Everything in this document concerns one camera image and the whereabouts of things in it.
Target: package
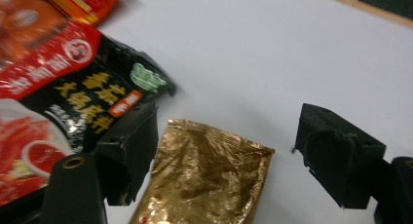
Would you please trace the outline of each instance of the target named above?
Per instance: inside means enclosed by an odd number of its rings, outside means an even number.
[[[67,15],[82,23],[97,25],[103,21],[117,0],[50,0]]]
[[[28,56],[66,21],[47,0],[0,0],[0,69]]]
[[[275,150],[170,120],[131,223],[251,223]]]
[[[92,153],[133,106],[174,89],[147,54],[66,20],[0,71],[0,216],[47,184],[49,168],[26,160],[31,151],[49,165],[73,152]]]

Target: foil packet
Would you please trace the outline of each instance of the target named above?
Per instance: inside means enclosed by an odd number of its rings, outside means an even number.
[[[251,223],[275,150],[188,120],[169,120],[131,224]]]

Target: black plastic part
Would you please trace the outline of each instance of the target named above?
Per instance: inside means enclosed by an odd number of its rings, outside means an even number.
[[[158,148],[157,107],[140,104],[98,142],[94,154],[103,196],[109,205],[134,201]]]
[[[294,150],[338,206],[367,208],[368,175],[383,161],[383,143],[328,109],[304,104]]]
[[[92,155],[70,155],[54,165],[46,189],[40,223],[106,223],[106,212]]]
[[[382,174],[388,179],[385,184],[380,184],[383,192],[376,194],[380,200],[376,199],[378,205],[374,213],[375,222],[413,223],[413,158],[393,159],[392,164]]]

